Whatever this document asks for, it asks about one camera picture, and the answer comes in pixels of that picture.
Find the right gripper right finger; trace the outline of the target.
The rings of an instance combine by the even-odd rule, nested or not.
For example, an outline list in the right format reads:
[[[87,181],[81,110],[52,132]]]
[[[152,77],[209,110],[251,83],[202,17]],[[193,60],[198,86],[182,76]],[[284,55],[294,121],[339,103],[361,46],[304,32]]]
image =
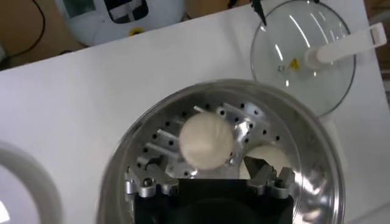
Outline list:
[[[243,161],[250,175],[247,185],[257,196],[265,194],[270,194],[272,198],[288,198],[290,196],[290,187],[295,179],[292,168],[282,167],[277,175],[274,167],[264,159],[245,156]]]

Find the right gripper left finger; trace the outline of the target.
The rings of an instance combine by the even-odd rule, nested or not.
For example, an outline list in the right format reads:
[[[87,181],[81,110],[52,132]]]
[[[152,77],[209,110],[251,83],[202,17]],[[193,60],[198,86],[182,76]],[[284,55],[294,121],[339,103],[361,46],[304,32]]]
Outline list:
[[[151,198],[158,192],[167,196],[179,193],[179,180],[170,177],[166,172],[168,160],[163,156],[140,156],[135,163],[127,166],[125,193],[129,209],[135,209],[135,199]]]

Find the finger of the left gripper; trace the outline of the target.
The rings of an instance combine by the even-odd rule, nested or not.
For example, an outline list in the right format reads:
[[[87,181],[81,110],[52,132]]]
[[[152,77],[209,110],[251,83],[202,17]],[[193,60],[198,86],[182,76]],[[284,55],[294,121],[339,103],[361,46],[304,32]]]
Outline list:
[[[258,16],[260,17],[261,22],[263,23],[263,25],[267,26],[266,15],[264,14],[264,10],[263,10],[263,6],[261,4],[261,0],[250,0],[250,2],[251,2],[251,7],[258,14]]]

